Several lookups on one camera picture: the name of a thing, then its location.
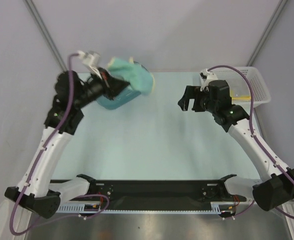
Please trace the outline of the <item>teal and yellow towel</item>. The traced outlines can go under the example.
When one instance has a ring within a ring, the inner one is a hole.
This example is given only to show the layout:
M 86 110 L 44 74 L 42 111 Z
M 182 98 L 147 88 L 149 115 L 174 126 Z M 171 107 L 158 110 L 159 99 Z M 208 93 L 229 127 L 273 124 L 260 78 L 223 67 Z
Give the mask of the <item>teal and yellow towel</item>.
M 130 83 L 133 91 L 147 96 L 154 90 L 155 78 L 153 74 L 142 64 L 136 62 L 133 57 L 128 60 L 113 57 L 107 65 L 107 70 L 112 76 L 121 77 Z

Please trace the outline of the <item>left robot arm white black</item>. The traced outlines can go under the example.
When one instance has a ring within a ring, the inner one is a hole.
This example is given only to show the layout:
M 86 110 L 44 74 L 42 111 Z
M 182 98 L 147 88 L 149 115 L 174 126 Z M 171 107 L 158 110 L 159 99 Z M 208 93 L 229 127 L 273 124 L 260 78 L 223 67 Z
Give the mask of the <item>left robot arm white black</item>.
M 114 100 L 129 85 L 123 77 L 114 77 L 101 67 L 87 82 L 75 71 L 62 72 L 54 85 L 55 96 L 37 153 L 19 184 L 6 189 L 5 197 L 45 219 L 69 200 L 80 196 L 86 200 L 95 198 L 96 180 L 85 174 L 63 183 L 50 181 L 63 150 L 84 117 L 82 108 L 101 96 Z

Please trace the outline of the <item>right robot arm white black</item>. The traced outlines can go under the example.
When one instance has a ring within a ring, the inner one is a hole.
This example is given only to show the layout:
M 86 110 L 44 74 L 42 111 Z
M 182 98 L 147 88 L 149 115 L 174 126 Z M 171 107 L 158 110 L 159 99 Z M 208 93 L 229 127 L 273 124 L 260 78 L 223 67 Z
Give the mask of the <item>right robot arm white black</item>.
M 294 199 L 294 168 L 283 162 L 253 128 L 252 120 L 244 108 L 232 103 L 230 88 L 225 80 L 212 80 L 205 87 L 188 85 L 178 106 L 183 111 L 194 100 L 192 110 L 209 112 L 244 150 L 254 164 L 260 180 L 227 180 L 218 186 L 217 196 L 223 201 L 235 195 L 253 199 L 258 206 L 272 210 Z

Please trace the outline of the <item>grey towel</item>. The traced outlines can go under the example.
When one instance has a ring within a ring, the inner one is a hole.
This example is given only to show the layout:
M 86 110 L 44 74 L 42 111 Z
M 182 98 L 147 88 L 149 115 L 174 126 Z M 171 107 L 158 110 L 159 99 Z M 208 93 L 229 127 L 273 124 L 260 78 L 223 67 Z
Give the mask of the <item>grey towel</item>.
M 230 96 L 233 99 L 250 97 L 250 90 L 243 79 L 228 79 L 227 83 L 230 88 Z

